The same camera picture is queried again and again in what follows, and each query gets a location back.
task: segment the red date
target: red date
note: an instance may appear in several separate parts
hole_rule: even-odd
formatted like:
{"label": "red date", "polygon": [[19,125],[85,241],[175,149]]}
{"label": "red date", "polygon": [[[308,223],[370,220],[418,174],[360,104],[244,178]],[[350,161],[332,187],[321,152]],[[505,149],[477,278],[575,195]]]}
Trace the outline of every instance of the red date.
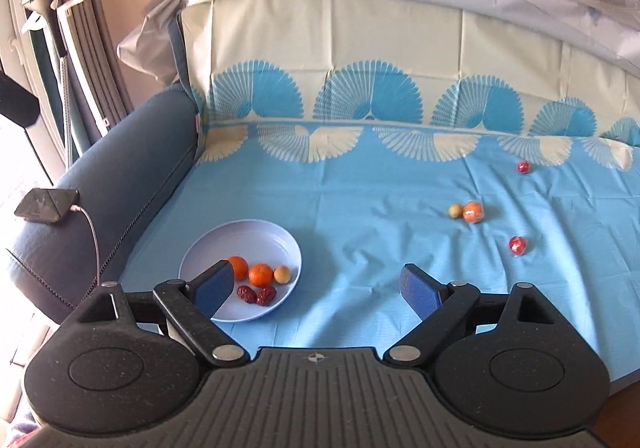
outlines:
{"label": "red date", "polygon": [[240,287],[238,287],[236,294],[238,295],[238,298],[240,300],[244,300],[247,303],[255,303],[255,301],[258,298],[255,295],[255,291],[251,289],[248,285],[241,285]]}
{"label": "red date", "polygon": [[258,293],[257,304],[267,306],[276,298],[276,289],[268,285]]}

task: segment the blue sofa arm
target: blue sofa arm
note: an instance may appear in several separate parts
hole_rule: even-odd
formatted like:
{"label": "blue sofa arm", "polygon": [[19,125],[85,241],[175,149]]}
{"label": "blue sofa arm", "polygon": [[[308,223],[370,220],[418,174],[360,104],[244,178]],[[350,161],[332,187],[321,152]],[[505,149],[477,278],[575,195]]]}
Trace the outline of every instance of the blue sofa arm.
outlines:
{"label": "blue sofa arm", "polygon": [[[76,189],[94,222],[100,279],[117,280],[138,238],[187,174],[196,153],[196,106],[170,86],[126,117],[85,153],[58,187]],[[95,287],[95,248],[82,213],[60,223],[26,222],[2,250],[20,291],[60,323]]]}

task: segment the blue gripper pad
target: blue gripper pad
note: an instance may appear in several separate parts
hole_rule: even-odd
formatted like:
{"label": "blue gripper pad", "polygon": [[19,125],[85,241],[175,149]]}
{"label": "blue gripper pad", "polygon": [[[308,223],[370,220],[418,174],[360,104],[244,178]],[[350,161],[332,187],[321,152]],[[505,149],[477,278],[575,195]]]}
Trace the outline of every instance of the blue gripper pad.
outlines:
{"label": "blue gripper pad", "polygon": [[234,269],[221,260],[189,283],[191,303],[207,318],[212,318],[234,290]]}
{"label": "blue gripper pad", "polygon": [[421,320],[436,312],[449,297],[447,286],[412,263],[400,271],[400,294]]}

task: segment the blue bedsheet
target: blue bedsheet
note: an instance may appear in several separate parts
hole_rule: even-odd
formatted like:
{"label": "blue bedsheet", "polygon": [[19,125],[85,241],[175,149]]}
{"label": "blue bedsheet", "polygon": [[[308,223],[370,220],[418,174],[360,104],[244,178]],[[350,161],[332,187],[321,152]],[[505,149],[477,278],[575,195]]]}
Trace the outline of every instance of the blue bedsheet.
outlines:
{"label": "blue bedsheet", "polygon": [[[578,140],[559,166],[520,175],[518,158],[479,138],[473,153],[444,162],[392,151],[364,126],[348,153],[283,160],[255,124],[238,151],[187,175],[132,253],[121,282],[149,290],[176,277],[182,257],[227,221],[265,219],[300,244],[292,296],[253,322],[221,327],[252,354],[260,346],[375,346],[382,354],[418,323],[399,295],[407,262],[443,283],[464,279],[507,292],[530,281],[601,355],[612,380],[640,368],[640,175],[607,168]],[[472,225],[447,216],[479,200]],[[524,256],[508,240],[529,239]]]}

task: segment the red ball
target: red ball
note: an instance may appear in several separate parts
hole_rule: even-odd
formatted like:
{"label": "red ball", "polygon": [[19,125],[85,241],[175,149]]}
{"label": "red ball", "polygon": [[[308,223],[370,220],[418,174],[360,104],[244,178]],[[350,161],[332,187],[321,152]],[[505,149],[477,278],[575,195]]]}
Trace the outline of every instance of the red ball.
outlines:
{"label": "red ball", "polygon": [[531,170],[531,164],[529,163],[529,161],[520,161],[516,168],[519,173],[529,173],[529,171]]}
{"label": "red ball", "polygon": [[524,237],[513,237],[509,241],[509,249],[511,253],[520,256],[527,250],[527,239]]}

